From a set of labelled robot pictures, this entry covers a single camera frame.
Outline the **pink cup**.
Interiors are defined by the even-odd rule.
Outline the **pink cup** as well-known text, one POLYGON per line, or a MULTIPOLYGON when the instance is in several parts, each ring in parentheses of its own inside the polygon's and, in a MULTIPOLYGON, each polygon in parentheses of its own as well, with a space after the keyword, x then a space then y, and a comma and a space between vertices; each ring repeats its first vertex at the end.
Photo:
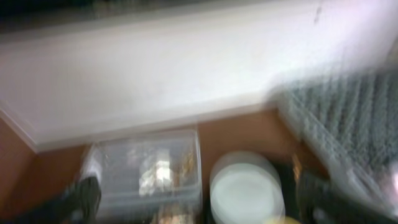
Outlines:
POLYGON ((391 204, 397 204, 397 161, 389 164, 386 169, 384 189, 391 204))

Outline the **yellow bowl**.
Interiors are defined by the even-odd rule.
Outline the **yellow bowl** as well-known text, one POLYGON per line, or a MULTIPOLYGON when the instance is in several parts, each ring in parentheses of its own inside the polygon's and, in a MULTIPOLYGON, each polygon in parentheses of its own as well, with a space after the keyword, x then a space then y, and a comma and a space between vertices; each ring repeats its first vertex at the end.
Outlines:
POLYGON ((292 217, 283 216, 283 217, 270 218, 266 220, 264 224, 301 224, 301 223, 292 217))

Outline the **food scraps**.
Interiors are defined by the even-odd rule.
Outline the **food scraps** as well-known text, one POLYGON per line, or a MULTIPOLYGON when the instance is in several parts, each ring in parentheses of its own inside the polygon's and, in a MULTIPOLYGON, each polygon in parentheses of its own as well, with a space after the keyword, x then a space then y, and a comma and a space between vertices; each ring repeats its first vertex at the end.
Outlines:
POLYGON ((179 205, 166 205, 159 208, 151 224, 197 224, 197 216, 179 205))

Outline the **gold snack wrapper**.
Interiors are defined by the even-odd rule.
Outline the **gold snack wrapper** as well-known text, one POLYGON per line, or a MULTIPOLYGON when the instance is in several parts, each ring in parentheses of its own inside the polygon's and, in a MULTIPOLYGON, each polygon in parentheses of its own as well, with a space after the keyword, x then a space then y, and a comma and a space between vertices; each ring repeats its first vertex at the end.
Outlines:
POLYGON ((195 150, 193 148, 184 152, 178 168, 178 184, 182 186, 191 176, 195 169, 195 150))

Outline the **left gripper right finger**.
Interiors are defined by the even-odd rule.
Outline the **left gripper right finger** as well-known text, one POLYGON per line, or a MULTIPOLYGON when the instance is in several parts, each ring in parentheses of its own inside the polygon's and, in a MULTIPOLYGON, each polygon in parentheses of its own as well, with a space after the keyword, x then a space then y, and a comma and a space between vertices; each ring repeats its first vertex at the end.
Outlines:
POLYGON ((329 181, 307 171, 297 180, 297 205, 303 223, 397 224, 396 218, 349 199, 329 181))

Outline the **white tissue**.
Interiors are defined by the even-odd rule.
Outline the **white tissue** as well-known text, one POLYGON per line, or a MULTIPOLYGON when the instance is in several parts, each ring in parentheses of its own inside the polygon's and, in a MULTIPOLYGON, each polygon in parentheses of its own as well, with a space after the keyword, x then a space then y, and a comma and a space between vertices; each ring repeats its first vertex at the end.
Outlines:
POLYGON ((174 187, 174 171, 171 168, 170 151, 161 149, 148 155, 140 166, 139 195, 153 195, 174 187))

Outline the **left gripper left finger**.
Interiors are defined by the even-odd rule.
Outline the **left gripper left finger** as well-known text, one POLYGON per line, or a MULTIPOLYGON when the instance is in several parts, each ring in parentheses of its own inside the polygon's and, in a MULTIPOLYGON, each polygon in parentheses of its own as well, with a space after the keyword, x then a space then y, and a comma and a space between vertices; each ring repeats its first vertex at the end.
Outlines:
POLYGON ((100 201, 101 188, 98 179, 86 177, 26 212, 2 218, 1 223, 94 223, 100 201))

